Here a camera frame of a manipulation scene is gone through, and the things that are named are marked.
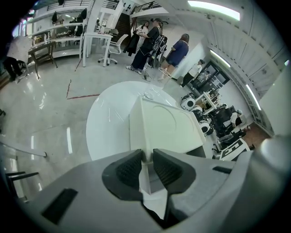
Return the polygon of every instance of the white shirt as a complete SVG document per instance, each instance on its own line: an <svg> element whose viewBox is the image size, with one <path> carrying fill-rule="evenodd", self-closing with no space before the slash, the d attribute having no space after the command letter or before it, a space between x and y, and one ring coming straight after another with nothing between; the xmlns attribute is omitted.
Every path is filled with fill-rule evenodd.
<svg viewBox="0 0 291 233"><path fill-rule="evenodd" d="M231 123L235 124L236 123L236 119L237 119L237 113L234 112L231 115L231 119L228 120L228 121L223 122L223 124L224 124L225 127L228 127Z"/></svg>
<svg viewBox="0 0 291 233"><path fill-rule="evenodd" d="M191 70L189 70L189 74L191 74L194 78L196 78L197 73L200 73L202 70L202 66L198 65L198 63L194 64Z"/></svg>

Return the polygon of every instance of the black jacket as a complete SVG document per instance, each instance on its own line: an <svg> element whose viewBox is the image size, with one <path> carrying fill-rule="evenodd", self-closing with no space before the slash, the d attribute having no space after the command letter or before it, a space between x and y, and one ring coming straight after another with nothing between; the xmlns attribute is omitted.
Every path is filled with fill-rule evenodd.
<svg viewBox="0 0 291 233"><path fill-rule="evenodd" d="M123 52L124 53L128 52L128 56L131 56L131 54L133 54L133 53L135 54L137 43L138 43L139 39L140 39L139 35L134 33L133 36L131 37L128 45L123 50Z"/></svg>

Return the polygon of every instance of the chair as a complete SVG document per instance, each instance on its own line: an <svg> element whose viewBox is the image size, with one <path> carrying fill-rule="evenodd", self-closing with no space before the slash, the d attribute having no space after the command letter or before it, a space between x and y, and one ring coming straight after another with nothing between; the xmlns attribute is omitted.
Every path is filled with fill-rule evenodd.
<svg viewBox="0 0 291 233"><path fill-rule="evenodd" d="M108 58L107 58L107 65L109 66L110 64L110 60L114 61L115 64L117 64L117 60L110 58L111 53L115 53L115 54L120 54L121 53L121 49L120 49L120 45L122 43L122 41L127 37L127 34L124 34L117 42L110 42L109 45L109 54L108 54ZM98 63L100 63L102 60L104 60L105 57L102 57L101 59L98 60Z"/></svg>
<svg viewBox="0 0 291 233"><path fill-rule="evenodd" d="M30 49L28 52L28 54L31 55L31 58L35 62L35 71L36 71L36 75L37 75L38 79L40 79L40 77L38 75L37 67L38 67L38 65L40 65L44 61L51 60L51 63L54 63L55 66L58 68L58 66L53 58L53 47L54 46L55 46L55 41L50 41L50 42L46 42L42 45L39 45L39 46L36 46L35 48ZM45 49L45 48L48 49L48 52L37 57L35 53L37 51L40 51L40 50Z"/></svg>
<svg viewBox="0 0 291 233"><path fill-rule="evenodd" d="M10 191L12 197L14 197L14 198L17 198L17 192L16 192L13 181L35 176L38 174L38 172L25 174L25 175L23 175L23 174L25 174L25 172L11 172L11 173L5 174L6 180L7 180L8 190Z"/></svg>

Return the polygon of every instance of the glossy floor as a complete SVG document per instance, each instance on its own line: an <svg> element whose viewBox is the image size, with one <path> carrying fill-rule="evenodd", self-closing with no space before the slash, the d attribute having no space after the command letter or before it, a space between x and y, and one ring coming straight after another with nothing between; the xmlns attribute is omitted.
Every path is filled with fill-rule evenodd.
<svg viewBox="0 0 291 233"><path fill-rule="evenodd" d="M145 82L141 75L125 68L133 57L123 53L113 56L119 63L108 67L97 63L100 57L92 55L86 59L86 67L79 66L76 71L77 56L56 59L58 68L45 63L39 67L40 80L31 67L26 78L0 91L0 108L7 113L1 119L2 135L12 142L47 153L43 158L2 148L6 155L3 158L6 172L39 172L37 176L21 180L23 195L29 200L71 168L91 160L85 128L96 96L118 82ZM174 80L170 80L164 90L176 101L189 91L180 88ZM208 157L212 157L212 143L212 138L206 139Z"/></svg>

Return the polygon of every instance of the black trousers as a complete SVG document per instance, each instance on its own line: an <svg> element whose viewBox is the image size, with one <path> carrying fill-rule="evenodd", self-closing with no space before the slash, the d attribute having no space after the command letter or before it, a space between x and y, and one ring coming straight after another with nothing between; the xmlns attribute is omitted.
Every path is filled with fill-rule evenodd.
<svg viewBox="0 0 291 233"><path fill-rule="evenodd" d="M182 87L185 87L186 84L188 84L194 77L187 73L185 76L184 76L184 79L183 79L183 83L182 83Z"/></svg>
<svg viewBox="0 0 291 233"><path fill-rule="evenodd" d="M17 60L13 57L7 57L6 60L3 62L3 65L5 67L5 69L7 70L7 72L10 75L10 79L12 81L15 80L16 78L16 74L18 76L22 75L22 72L18 66Z"/></svg>
<svg viewBox="0 0 291 233"><path fill-rule="evenodd" d="M137 54L136 54L136 56L131 64L131 67L135 70L142 72L142 70L145 67L146 59L148 58L150 51L151 50L143 49L141 52L141 49L140 49L137 52Z"/></svg>

